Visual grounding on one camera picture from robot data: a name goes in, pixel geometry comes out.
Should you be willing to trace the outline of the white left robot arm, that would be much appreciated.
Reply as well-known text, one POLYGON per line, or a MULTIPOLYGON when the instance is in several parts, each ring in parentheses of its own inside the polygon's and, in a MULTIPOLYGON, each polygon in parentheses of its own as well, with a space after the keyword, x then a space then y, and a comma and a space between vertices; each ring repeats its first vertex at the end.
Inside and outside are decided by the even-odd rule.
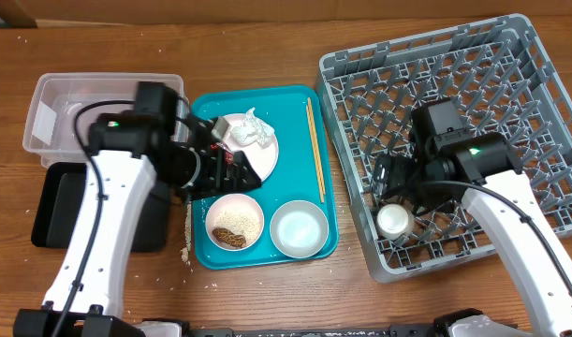
POLYGON ((141 211, 156 182, 182 202, 243 193, 262 180, 241 151, 222 145, 222 117, 181 118, 183 97, 141 81, 120 113, 102 113, 77 143, 86 180, 61 269, 38 309, 21 309, 15 336, 184 336, 186 323, 122 319, 125 272, 141 211))

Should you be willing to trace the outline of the pile of white rice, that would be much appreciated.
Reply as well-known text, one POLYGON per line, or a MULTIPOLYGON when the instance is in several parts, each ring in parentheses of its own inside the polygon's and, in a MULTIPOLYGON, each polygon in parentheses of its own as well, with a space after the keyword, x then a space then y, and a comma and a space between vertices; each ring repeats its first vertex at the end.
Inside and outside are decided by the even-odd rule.
POLYGON ((251 207, 228 205, 216 215, 213 229, 215 227, 223 227, 235 234, 243 235, 246 245, 249 245, 257 239, 261 230, 261 222, 256 211, 251 207))

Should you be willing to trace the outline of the white napkin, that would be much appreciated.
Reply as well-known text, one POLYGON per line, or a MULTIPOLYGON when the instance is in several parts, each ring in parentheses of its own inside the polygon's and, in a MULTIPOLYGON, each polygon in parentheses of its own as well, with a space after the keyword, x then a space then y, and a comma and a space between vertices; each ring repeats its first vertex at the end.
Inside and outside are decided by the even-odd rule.
POLYGON ((249 109, 239 125, 231 130, 231 137, 242 147, 258 143, 266 147, 274 136, 274 129, 255 116, 255 108, 249 109))

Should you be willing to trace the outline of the wooden chopstick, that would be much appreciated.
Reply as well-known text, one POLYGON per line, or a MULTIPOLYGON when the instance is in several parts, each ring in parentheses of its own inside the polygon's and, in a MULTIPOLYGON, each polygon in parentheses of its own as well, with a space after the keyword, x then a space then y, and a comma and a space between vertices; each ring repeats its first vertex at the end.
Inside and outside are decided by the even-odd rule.
POLYGON ((305 108, 306 108, 307 124, 308 124, 308 128, 309 128, 309 136, 310 136, 310 141, 311 141, 311 148, 312 148, 314 165, 315 165, 315 176, 316 176, 319 200, 321 203, 324 203, 324 201, 325 201, 324 192, 322 189, 321 178, 320 178, 321 176, 320 176, 320 171, 319 171, 320 160, 317 158, 317 148, 316 148, 316 144, 315 144, 314 128, 312 126, 313 121, 312 121, 309 105, 307 104, 305 108))
POLYGON ((321 162, 321 156, 320 156, 320 151, 319 151, 319 146, 318 146, 318 141, 317 141, 317 133, 316 133, 316 128, 315 128, 315 119, 314 119, 314 112, 313 112, 313 107, 312 107, 312 100, 310 97, 307 97, 307 104, 309 105, 309 109, 310 109, 310 113, 311 113, 311 117, 312 117, 312 121, 313 121, 312 126, 314 128, 315 144, 316 144, 316 148, 317 148, 317 158, 320 160, 319 171, 320 171, 321 184, 322 184, 322 189, 324 192, 324 199, 325 199, 326 191, 325 191, 325 185, 324 185, 322 162, 321 162))

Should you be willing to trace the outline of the brown food scrap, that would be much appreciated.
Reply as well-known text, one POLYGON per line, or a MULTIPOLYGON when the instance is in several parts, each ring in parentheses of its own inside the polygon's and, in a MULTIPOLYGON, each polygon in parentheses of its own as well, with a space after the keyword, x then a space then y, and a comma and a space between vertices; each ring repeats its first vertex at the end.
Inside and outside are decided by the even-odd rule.
POLYGON ((242 249, 246 246, 246 239, 243 235, 235 234, 223 227, 215 227, 212 235, 218 242, 226 244, 231 248, 242 249))

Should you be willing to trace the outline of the red snack wrapper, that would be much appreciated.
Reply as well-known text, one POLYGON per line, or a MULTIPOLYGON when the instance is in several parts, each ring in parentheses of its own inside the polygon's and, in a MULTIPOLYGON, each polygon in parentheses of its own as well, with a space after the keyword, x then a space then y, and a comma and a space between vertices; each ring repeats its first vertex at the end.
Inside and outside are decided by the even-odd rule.
POLYGON ((215 143, 211 146, 211 152, 217 162, 227 165, 231 165, 233 163, 233 152, 231 152, 225 145, 215 143))

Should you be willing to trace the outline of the pink round plate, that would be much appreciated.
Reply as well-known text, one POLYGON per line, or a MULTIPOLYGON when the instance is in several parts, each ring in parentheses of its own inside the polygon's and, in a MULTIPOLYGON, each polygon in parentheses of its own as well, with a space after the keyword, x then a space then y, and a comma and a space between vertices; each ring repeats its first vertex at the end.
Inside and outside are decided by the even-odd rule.
POLYGON ((277 165, 279 157, 278 139, 275 135, 272 135, 265 145, 253 142, 250 145, 241 146, 233 138, 232 129, 242 123, 244 116, 244 113, 233 113, 225 116, 229 123, 229 128, 223 137, 223 142, 233 153, 238 151, 244 152, 258 177, 262 182, 265 182, 277 165))

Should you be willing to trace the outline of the pink bowl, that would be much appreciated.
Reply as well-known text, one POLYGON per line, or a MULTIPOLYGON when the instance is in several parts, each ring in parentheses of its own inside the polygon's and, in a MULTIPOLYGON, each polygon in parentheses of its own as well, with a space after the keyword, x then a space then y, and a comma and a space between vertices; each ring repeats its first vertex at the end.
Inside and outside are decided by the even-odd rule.
POLYGON ((261 207, 244 194, 220 197, 205 217, 207 236, 215 246, 228 252, 251 248, 260 239, 264 225, 261 207))

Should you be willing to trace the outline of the grey bowl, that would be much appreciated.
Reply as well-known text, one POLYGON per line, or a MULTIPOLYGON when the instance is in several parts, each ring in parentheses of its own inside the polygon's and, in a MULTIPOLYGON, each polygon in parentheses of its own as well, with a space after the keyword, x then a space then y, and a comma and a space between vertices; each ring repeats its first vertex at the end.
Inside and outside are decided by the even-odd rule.
POLYGON ((309 258, 327 242, 329 222, 314 203, 292 200, 279 207, 272 216, 270 234, 280 253, 295 259, 309 258))

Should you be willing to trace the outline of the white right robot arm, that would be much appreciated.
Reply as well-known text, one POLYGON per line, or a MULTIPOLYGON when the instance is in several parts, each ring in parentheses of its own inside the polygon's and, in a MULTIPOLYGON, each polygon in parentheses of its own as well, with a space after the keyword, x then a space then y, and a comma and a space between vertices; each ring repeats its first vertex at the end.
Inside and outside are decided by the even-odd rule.
POLYGON ((371 189, 381 203, 376 230, 406 237, 425 213, 459 203, 486 232, 504 263, 534 336, 572 336, 572 259, 536 203, 506 138, 481 136, 445 98, 410 114, 412 157, 381 154, 371 189))

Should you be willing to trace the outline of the white cup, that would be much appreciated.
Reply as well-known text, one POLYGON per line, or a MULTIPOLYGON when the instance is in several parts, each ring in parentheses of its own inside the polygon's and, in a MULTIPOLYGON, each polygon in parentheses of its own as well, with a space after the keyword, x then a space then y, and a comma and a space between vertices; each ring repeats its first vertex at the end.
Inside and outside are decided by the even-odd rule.
POLYGON ((415 224, 413 214, 399 204, 383 206, 377 213, 375 220, 377 232, 391 241, 401 236, 410 235, 415 224))

